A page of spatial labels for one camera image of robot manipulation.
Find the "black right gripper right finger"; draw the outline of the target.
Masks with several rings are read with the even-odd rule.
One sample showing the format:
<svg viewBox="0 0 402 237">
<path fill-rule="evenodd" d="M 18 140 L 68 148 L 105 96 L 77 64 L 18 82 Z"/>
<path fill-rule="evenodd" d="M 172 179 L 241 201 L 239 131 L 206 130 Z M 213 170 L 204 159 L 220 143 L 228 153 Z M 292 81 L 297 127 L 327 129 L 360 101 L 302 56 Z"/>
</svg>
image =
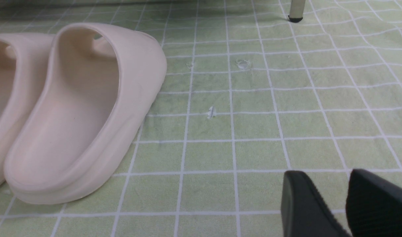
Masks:
<svg viewBox="0 0 402 237">
<path fill-rule="evenodd" d="M 402 188 L 370 171 L 352 170 L 345 210 L 354 237 L 402 237 Z"/>
</svg>

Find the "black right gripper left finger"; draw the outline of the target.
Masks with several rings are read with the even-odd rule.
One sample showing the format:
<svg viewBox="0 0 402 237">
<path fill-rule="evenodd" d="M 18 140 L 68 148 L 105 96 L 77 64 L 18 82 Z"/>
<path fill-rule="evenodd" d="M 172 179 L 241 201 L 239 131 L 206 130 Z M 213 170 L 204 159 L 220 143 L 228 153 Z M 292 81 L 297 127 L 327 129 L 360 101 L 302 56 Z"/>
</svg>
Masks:
<svg viewBox="0 0 402 237">
<path fill-rule="evenodd" d="M 284 172 L 281 219 L 284 237 L 350 237 L 303 171 Z"/>
</svg>

